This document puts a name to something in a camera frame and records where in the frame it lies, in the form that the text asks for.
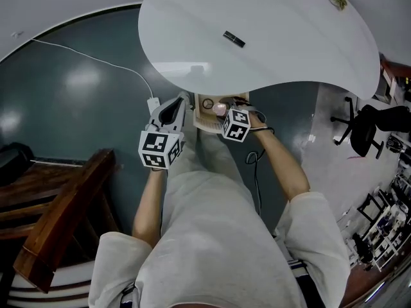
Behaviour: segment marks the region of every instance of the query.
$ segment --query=white power adapter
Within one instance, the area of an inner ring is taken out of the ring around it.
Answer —
[[[160,106],[160,100],[158,97],[147,99],[148,110],[150,111],[150,115],[153,114],[154,110]]]

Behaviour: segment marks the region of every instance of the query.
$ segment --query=dark green floor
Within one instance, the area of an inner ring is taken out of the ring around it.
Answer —
[[[42,37],[141,73],[161,101],[180,89],[149,63],[138,37],[139,10],[91,17]],[[250,93],[277,136],[300,159],[311,128],[318,85],[288,83]],[[112,199],[130,231],[148,169],[137,147],[148,121],[149,93],[135,74],[95,62],[68,50],[33,42],[0,64],[0,143],[24,143],[39,157],[87,160],[99,148],[114,148],[118,171]],[[254,194],[253,167],[243,161],[260,149],[252,138],[228,142],[245,184]],[[273,229],[284,207],[278,183],[264,158],[259,163],[263,219]]]

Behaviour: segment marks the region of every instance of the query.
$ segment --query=white table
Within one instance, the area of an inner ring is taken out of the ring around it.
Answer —
[[[139,36],[167,80],[199,94],[318,81],[367,99],[379,80],[375,40],[351,4],[339,12],[329,0],[144,0]]]

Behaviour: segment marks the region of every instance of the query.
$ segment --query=white pants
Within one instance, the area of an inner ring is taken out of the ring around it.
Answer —
[[[192,171],[210,171],[220,173],[230,179],[243,184],[240,172],[227,147],[216,134],[197,129],[193,125],[193,111],[186,110],[184,120],[184,139],[186,141],[180,156],[171,165],[168,171],[168,183],[182,173]],[[200,163],[196,154],[197,139],[204,153],[206,166]]]

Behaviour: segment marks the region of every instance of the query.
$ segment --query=white t-shirt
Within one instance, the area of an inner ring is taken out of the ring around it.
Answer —
[[[305,307],[284,255],[251,202],[247,188],[226,176],[177,176],[167,188],[163,235],[153,250],[124,234],[101,237],[90,307],[118,308],[122,290],[133,281],[140,308]],[[307,264],[325,306],[337,308],[350,268],[325,197],[298,195],[286,213],[286,247]]]

